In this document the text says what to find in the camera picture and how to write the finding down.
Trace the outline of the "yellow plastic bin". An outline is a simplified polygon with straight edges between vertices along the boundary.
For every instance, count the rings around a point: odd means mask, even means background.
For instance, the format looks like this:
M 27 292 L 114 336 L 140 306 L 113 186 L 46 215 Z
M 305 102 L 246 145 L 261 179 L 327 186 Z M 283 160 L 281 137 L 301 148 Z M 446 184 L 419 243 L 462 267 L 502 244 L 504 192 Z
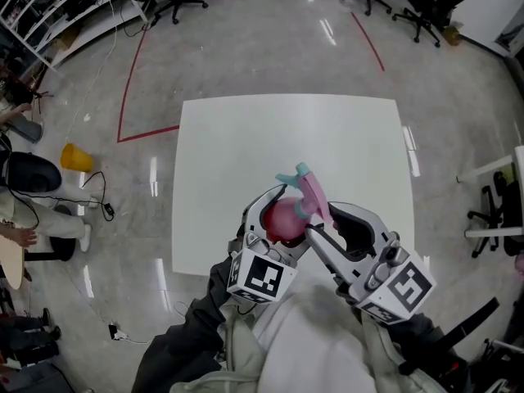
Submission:
M 61 152 L 61 167 L 76 172 L 90 172 L 94 165 L 93 157 L 73 143 L 67 143 Z

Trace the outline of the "wall poster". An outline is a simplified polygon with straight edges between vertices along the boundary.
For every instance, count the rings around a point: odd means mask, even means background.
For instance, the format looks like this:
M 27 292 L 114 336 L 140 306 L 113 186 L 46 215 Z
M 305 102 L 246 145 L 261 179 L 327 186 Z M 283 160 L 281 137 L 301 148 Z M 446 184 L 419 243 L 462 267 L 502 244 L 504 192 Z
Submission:
M 524 11 L 509 21 L 495 42 L 508 52 L 515 51 L 520 43 L 524 43 Z

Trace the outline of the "white shelving unit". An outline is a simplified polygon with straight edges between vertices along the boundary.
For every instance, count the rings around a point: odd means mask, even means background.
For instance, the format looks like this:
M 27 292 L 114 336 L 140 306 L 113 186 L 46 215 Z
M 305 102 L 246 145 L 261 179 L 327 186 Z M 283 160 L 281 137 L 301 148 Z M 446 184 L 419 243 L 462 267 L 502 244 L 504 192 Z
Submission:
M 136 0 L 0 0 L 0 25 L 50 70 L 95 38 L 141 19 Z

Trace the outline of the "person's white sweatshirt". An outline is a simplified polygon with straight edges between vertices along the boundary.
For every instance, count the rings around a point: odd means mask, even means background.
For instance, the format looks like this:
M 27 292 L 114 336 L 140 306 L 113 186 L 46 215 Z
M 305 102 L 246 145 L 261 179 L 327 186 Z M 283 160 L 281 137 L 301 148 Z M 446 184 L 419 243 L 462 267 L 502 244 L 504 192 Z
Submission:
M 327 287 L 267 306 L 253 333 L 265 353 L 256 393 L 378 393 L 362 326 Z

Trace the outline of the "person's pale green vest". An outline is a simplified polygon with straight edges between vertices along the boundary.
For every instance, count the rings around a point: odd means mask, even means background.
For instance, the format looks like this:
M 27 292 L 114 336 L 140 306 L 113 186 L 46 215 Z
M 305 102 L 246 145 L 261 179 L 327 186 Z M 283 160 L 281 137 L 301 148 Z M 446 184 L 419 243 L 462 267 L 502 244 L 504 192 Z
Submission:
M 176 383 L 169 393 L 256 393 L 265 360 L 264 350 L 253 333 L 257 316 L 241 318 L 230 307 L 225 312 L 225 363 L 222 368 L 191 382 Z M 364 332 L 378 393 L 446 393 L 421 370 L 410 376 L 401 375 L 398 370 L 401 357 L 387 331 L 370 318 L 357 320 Z

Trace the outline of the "person's left forearm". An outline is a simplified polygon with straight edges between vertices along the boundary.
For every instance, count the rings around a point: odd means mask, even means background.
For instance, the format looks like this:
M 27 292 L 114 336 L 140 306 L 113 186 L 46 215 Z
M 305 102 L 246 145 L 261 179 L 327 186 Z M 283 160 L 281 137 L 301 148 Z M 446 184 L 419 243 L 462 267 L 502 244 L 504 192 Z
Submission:
M 144 353 L 131 393 L 169 393 L 172 385 L 191 382 L 220 365 L 215 356 L 223 350 L 218 334 L 225 322 L 220 307 L 230 298 L 227 283 L 232 259 L 210 269 L 206 295 L 194 300 L 182 324 L 169 327 L 156 336 Z

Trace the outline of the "round wooden table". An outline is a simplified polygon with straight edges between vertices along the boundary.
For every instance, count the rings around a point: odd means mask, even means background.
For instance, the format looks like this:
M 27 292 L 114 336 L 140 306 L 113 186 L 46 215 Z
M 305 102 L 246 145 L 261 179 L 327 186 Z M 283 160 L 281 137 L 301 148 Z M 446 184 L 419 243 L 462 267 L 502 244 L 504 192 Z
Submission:
M 9 285 L 18 290 L 24 278 L 24 249 L 15 242 L 0 235 L 0 265 Z

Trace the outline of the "pink spray bottle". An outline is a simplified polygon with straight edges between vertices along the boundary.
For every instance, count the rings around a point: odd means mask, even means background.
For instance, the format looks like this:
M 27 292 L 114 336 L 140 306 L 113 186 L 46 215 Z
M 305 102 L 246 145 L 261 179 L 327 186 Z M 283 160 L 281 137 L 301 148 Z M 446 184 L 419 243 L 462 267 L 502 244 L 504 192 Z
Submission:
M 285 197 L 263 213 L 262 222 L 270 242 L 297 247 L 305 240 L 305 228 L 311 215 L 302 211 L 301 204 L 299 197 Z
M 309 219 L 317 214 L 324 223 L 332 223 L 326 195 L 306 163 L 301 162 L 296 166 L 295 175 L 277 174 L 275 178 L 301 192 L 302 198 L 295 203 L 296 214 L 299 217 Z

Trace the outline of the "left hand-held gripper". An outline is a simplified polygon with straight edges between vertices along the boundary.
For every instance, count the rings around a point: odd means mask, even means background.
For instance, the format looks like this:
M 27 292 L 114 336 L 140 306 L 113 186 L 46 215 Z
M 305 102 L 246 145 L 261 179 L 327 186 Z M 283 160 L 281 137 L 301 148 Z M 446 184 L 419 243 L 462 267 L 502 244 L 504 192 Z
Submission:
M 305 235 L 282 242 L 282 253 L 271 248 L 266 236 L 264 214 L 285 193 L 286 184 L 279 184 L 253 200 L 242 212 L 242 248 L 233 255 L 227 291 L 256 304 L 278 302 L 297 275 L 289 265 L 297 265 L 310 248 Z

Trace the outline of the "cardboard box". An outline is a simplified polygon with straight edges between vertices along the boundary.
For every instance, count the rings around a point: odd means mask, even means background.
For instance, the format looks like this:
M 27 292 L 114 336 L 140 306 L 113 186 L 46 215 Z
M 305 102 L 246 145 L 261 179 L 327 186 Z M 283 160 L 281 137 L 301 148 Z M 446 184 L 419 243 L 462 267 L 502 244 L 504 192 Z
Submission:
M 462 35 L 460 30 L 462 29 L 463 24 L 460 22 L 450 22 L 442 31 L 442 36 L 444 40 L 453 47 L 458 46 L 462 41 Z

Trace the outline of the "white desk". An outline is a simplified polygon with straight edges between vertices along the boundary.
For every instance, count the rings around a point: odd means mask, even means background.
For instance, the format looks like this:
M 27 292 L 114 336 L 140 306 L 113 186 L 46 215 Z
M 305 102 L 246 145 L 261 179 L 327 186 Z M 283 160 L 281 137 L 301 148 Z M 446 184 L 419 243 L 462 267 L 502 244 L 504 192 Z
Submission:
M 510 155 L 463 172 L 456 177 L 456 180 L 458 183 L 472 181 L 482 174 L 500 169 L 505 165 L 514 165 L 517 172 L 521 192 L 522 225 L 511 228 L 467 230 L 464 232 L 466 238 L 524 236 L 524 146 L 515 147 L 514 152 Z

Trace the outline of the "black round stool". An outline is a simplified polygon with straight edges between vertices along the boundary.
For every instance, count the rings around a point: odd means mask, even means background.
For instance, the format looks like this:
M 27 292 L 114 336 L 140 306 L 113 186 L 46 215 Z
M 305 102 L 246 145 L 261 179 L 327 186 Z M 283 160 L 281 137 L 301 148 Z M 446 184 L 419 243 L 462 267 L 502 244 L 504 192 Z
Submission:
M 39 239 L 45 239 L 45 245 L 49 245 L 52 249 L 50 251 L 36 251 L 34 245 L 24 248 L 25 261 L 46 261 L 46 260 L 61 260 L 68 261 L 71 259 L 76 248 L 75 238 L 58 237 L 55 233 L 50 233 L 49 220 L 46 220 L 47 215 L 42 216 L 43 210 L 47 212 L 52 211 L 54 215 L 58 215 L 61 219 L 73 219 L 74 216 L 66 206 L 58 205 L 54 209 L 34 204 L 36 207 L 36 217 L 38 218 L 38 225 L 34 230 L 37 240 L 35 245 L 38 246 Z

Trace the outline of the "person's right forearm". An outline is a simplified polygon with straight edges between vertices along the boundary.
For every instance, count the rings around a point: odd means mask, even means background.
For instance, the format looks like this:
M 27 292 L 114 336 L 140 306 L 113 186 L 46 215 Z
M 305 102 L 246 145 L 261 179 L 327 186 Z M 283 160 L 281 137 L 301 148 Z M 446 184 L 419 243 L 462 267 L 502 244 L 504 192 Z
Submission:
M 410 320 L 388 327 L 391 340 L 400 347 L 403 362 L 400 374 L 410 376 L 421 370 L 448 393 L 467 393 L 471 388 L 468 362 L 454 351 L 455 345 L 473 330 L 469 319 L 448 333 L 424 314 L 415 314 Z

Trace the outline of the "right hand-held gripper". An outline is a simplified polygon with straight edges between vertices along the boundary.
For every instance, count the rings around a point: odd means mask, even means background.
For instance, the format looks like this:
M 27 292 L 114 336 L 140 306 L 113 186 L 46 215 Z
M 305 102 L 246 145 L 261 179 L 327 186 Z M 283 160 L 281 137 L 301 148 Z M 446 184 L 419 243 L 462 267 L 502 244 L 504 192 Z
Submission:
M 350 305 L 391 325 L 410 319 L 436 285 L 420 257 L 406 251 L 397 232 L 377 240 L 368 221 L 346 211 L 344 202 L 329 202 L 333 227 L 346 248 L 321 226 L 308 224 L 310 247 L 337 276 L 337 295 Z M 379 243 L 378 253 L 374 243 Z

